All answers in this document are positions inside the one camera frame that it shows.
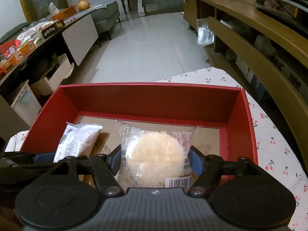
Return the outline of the round pastry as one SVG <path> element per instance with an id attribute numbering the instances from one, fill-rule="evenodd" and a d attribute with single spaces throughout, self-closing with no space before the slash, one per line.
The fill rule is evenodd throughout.
<path id="1" fill-rule="evenodd" d="M 126 190 L 183 188 L 192 185 L 188 153 L 198 127 L 153 125 L 146 129 L 117 121 L 121 166 L 117 180 Z"/>

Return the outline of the yellow pomelo fruit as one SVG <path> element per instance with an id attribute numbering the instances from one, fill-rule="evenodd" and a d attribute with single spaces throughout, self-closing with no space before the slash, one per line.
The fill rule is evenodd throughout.
<path id="1" fill-rule="evenodd" d="M 87 0 L 80 0 L 78 2 L 78 10 L 80 12 L 84 11 L 84 10 L 88 10 L 90 8 L 90 3 Z"/>

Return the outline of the white cardboard storage box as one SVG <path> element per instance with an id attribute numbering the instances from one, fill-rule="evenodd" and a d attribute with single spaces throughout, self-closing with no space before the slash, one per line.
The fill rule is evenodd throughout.
<path id="1" fill-rule="evenodd" d="M 55 65 L 47 71 L 42 78 L 30 86 L 36 97 L 51 95 L 63 80 L 68 78 L 74 69 L 66 54 L 57 57 Z"/>

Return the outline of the silver foil bag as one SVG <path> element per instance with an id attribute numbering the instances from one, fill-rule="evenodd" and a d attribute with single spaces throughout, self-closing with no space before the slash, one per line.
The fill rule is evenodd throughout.
<path id="1" fill-rule="evenodd" d="M 214 43 L 214 33 L 209 29 L 207 24 L 197 27 L 197 45 L 199 46 L 208 46 Z"/>

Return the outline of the red cardboard box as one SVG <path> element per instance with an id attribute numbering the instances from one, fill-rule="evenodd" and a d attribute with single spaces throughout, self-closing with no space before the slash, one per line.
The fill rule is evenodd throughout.
<path id="1" fill-rule="evenodd" d="M 22 150 L 34 154 L 54 152 L 66 124 L 75 123 L 81 116 L 218 128 L 220 152 L 225 160 L 258 160 L 243 89 L 168 83 L 58 87 L 32 125 Z"/>

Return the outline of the white coffee table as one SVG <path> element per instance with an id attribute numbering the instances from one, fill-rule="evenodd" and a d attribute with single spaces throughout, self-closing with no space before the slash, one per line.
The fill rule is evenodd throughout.
<path id="1" fill-rule="evenodd" d="M 90 14 L 73 22 L 48 37 L 17 66 L 1 78 L 1 138 L 7 141 L 15 133 L 30 128 L 11 108 L 20 84 L 29 80 L 31 86 L 52 69 L 57 57 L 66 54 L 70 63 L 80 65 L 98 39 Z"/>

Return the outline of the orange snack box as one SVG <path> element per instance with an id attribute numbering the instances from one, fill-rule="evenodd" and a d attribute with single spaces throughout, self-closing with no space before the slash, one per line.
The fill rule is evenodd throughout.
<path id="1" fill-rule="evenodd" d="M 1 45 L 1 54 L 4 55 L 5 60 L 1 64 L 4 73 L 8 73 L 15 66 L 17 66 L 27 55 L 36 48 L 32 40 L 28 40 L 22 44 L 21 41 L 15 39 L 10 40 Z"/>

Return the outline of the white plastic storage bin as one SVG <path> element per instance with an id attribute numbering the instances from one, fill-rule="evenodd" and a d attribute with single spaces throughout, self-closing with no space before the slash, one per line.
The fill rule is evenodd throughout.
<path id="1" fill-rule="evenodd" d="M 11 108 L 28 125 L 35 122 L 42 106 L 38 102 L 26 80 L 18 87 Z"/>

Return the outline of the grey sofa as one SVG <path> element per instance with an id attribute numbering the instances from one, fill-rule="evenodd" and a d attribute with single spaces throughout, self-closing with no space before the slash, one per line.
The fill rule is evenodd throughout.
<path id="1" fill-rule="evenodd" d="M 111 29 L 117 21 L 121 22 L 117 1 L 95 5 L 91 8 L 90 14 L 98 35 L 107 35 L 109 40 L 112 40 Z"/>

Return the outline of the long wooden tv cabinet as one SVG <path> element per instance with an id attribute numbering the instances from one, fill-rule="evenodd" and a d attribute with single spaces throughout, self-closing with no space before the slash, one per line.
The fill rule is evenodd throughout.
<path id="1" fill-rule="evenodd" d="M 183 0 L 191 28 L 207 19 L 210 62 L 231 73 L 273 119 L 307 169 L 307 39 L 238 0 Z"/>

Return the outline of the cherry print tablecloth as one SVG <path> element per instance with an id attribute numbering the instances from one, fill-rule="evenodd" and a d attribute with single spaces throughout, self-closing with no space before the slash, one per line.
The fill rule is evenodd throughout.
<path id="1" fill-rule="evenodd" d="M 26 230 L 307 230 L 307 177 L 295 154 L 261 109 L 246 94 L 252 117 L 257 162 L 206 156 L 196 185 L 183 189 L 133 187 L 104 196 L 116 182 L 103 159 L 90 167 L 100 186 L 96 209 L 16 209 Z"/>

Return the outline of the white silver snack packet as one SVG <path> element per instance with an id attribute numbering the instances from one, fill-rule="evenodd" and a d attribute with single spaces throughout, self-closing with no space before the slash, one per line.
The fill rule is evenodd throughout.
<path id="1" fill-rule="evenodd" d="M 55 152 L 53 162 L 57 163 L 69 156 L 89 157 L 102 129 L 103 126 L 97 124 L 67 123 Z"/>

